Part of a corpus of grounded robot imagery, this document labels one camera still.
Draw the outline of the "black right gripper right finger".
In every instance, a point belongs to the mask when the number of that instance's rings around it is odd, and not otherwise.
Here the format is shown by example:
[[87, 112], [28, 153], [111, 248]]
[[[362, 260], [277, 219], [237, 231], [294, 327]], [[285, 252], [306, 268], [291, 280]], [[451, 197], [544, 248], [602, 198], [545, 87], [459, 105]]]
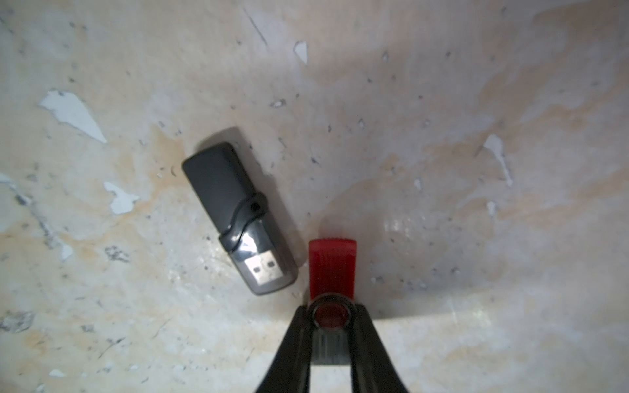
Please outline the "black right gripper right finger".
[[356, 304], [347, 328], [352, 391], [408, 392], [365, 306]]

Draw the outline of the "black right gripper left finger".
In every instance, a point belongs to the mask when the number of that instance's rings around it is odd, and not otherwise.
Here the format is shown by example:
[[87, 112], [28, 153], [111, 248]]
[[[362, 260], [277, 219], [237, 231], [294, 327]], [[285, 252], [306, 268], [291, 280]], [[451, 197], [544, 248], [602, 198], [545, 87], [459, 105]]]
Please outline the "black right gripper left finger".
[[313, 323], [306, 306], [299, 306], [288, 326], [258, 393], [308, 393]]

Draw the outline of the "dark red usb drive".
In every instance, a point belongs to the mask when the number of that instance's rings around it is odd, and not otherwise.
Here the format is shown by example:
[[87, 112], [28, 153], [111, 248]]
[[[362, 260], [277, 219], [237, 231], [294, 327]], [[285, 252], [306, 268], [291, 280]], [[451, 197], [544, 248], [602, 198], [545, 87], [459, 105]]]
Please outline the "dark red usb drive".
[[348, 365], [351, 361], [347, 329], [353, 318], [356, 260], [354, 240], [322, 238], [309, 243], [313, 365]]

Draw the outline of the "black usb drive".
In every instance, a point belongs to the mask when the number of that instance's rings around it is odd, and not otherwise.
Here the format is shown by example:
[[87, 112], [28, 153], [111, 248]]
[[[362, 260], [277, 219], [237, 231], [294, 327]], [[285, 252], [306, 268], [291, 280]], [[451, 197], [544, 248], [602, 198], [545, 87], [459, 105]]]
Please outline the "black usb drive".
[[218, 143], [182, 164], [219, 243], [252, 293], [262, 296], [293, 284], [298, 267], [268, 198], [249, 177], [234, 147]]

